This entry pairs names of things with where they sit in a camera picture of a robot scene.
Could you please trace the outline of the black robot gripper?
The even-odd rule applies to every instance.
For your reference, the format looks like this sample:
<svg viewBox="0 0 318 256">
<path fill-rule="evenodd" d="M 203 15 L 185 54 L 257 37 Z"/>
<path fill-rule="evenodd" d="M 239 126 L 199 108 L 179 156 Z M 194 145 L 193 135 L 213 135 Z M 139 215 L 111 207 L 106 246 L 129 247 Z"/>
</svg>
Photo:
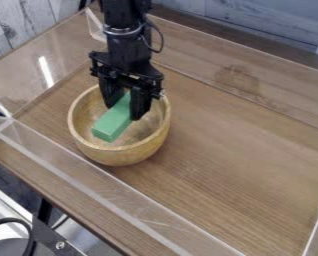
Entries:
<svg viewBox="0 0 318 256">
<path fill-rule="evenodd" d="M 163 74 L 151 64 L 153 48 L 150 31 L 138 33 L 104 32 L 107 51 L 92 51 L 91 74 L 99 78 L 104 104 L 111 108 L 131 90 L 131 119 L 138 121 L 150 111 L 151 100 L 162 95 Z"/>
</svg>

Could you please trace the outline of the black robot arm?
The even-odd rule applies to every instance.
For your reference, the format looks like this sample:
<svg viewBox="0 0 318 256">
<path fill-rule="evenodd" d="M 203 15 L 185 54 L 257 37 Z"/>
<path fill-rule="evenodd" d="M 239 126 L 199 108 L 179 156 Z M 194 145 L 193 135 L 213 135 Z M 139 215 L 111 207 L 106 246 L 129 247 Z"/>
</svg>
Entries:
<svg viewBox="0 0 318 256">
<path fill-rule="evenodd" d="M 153 66 L 153 30 L 149 20 L 151 0 L 99 0 L 104 14 L 103 34 L 107 51 L 92 51 L 91 75 L 99 79 L 104 104 L 112 108 L 126 91 L 130 91 L 130 116 L 142 119 L 154 99 L 161 99 L 163 73 Z"/>
</svg>

